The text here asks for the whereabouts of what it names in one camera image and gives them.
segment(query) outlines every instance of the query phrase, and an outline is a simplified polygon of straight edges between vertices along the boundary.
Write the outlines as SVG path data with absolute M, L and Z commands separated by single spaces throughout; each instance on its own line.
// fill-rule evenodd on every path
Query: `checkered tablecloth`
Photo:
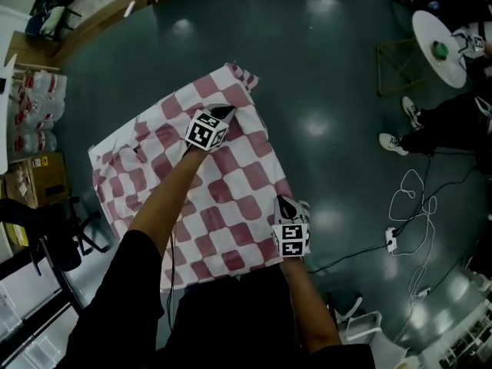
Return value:
M 225 65 L 163 98 L 136 120 L 123 146 L 94 163 L 93 183 L 120 239 L 145 199 L 185 152 L 195 111 L 230 104 L 236 115 L 222 146 L 199 168 L 175 226 L 175 287 L 243 274 L 280 262 L 271 239 L 274 199 L 291 197 L 249 92 L 258 77 Z M 171 249 L 161 288 L 171 285 Z

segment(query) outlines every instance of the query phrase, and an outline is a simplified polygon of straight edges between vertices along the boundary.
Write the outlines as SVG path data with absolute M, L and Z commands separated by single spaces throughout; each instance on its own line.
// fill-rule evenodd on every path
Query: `sneaker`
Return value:
M 391 134 L 379 134 L 379 143 L 387 151 L 396 151 L 399 155 L 406 156 L 408 151 L 400 146 L 400 139 Z
M 418 122 L 418 117 L 421 113 L 419 112 L 415 104 L 408 97 L 403 97 L 401 99 L 401 106 L 403 107 L 403 110 L 405 111 L 407 116 L 410 118 L 410 123 L 412 127 L 415 129 L 421 128 L 422 125 Z

